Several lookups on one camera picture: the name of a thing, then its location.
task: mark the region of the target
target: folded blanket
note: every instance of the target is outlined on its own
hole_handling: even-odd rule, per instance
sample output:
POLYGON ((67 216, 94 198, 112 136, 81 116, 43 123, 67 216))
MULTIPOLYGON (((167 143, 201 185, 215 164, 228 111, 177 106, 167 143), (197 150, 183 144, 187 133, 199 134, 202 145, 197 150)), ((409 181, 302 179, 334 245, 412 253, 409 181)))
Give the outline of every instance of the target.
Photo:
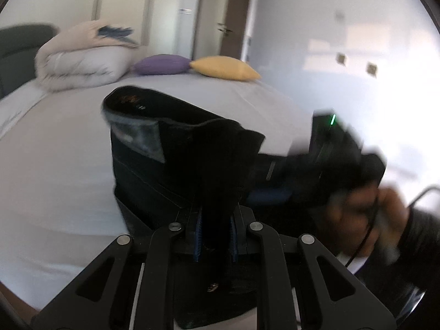
POLYGON ((83 22, 43 45, 35 57, 37 81, 51 91, 117 81, 129 69, 138 45, 100 35, 105 26, 102 20, 83 22))

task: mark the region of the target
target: door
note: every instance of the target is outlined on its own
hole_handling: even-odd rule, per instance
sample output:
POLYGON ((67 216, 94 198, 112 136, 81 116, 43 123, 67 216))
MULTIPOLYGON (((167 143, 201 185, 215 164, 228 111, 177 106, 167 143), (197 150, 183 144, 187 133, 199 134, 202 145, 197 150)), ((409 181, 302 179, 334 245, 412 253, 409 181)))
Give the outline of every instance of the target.
POLYGON ((227 4, 221 56, 240 59, 246 31, 249 0, 229 0, 227 4))

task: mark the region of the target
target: pillow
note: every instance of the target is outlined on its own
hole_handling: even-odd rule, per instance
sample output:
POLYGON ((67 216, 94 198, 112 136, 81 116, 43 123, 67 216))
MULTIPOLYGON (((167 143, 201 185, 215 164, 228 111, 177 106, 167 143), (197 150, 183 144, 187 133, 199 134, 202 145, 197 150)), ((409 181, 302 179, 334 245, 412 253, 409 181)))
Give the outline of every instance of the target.
POLYGON ((261 78, 247 63, 226 56, 200 58, 191 62, 191 67, 208 77, 241 81, 261 78))
POLYGON ((190 69, 191 59, 175 54, 157 54, 133 65, 137 74, 179 74, 190 69))

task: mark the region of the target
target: silver screw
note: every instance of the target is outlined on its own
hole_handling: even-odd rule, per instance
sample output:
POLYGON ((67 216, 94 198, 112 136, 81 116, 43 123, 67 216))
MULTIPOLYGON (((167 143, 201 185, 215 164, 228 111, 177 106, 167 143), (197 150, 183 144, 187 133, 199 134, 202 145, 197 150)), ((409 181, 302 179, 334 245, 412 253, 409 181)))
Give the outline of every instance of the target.
POLYGON ((125 244, 129 244, 130 240, 131 240, 130 236, 122 235, 117 238, 117 243, 120 244, 121 246, 124 246, 125 244))
POLYGON ((260 222, 252 222, 249 225, 249 228, 252 230, 262 230, 263 229, 263 224, 261 224, 260 222))
POLYGON ((311 235, 303 235, 301 237, 301 240, 305 244, 312 244, 315 241, 315 239, 311 235))
POLYGON ((172 224, 168 225, 168 229, 176 232, 182 229, 182 225, 179 222, 173 222, 172 224))

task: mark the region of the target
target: light switch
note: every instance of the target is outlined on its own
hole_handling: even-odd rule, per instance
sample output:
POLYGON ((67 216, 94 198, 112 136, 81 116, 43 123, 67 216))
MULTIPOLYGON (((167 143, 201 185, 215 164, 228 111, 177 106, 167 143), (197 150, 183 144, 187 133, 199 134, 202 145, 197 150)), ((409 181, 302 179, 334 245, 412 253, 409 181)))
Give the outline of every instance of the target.
POLYGON ((367 63, 367 73, 370 76, 377 77, 378 76, 378 66, 374 63, 368 62, 367 63))
POLYGON ((347 56, 343 53, 338 53, 336 55, 336 62, 340 65, 347 65, 347 56))

